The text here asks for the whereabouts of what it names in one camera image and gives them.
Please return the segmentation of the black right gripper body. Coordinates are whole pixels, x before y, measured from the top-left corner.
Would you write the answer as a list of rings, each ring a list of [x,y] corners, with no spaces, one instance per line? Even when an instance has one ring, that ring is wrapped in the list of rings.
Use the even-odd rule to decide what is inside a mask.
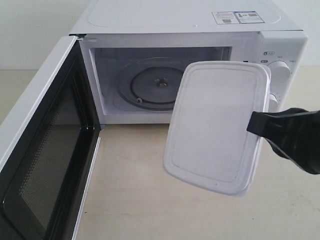
[[[291,160],[303,171],[320,173],[320,112],[310,111],[294,136],[268,139],[272,150],[281,158]]]

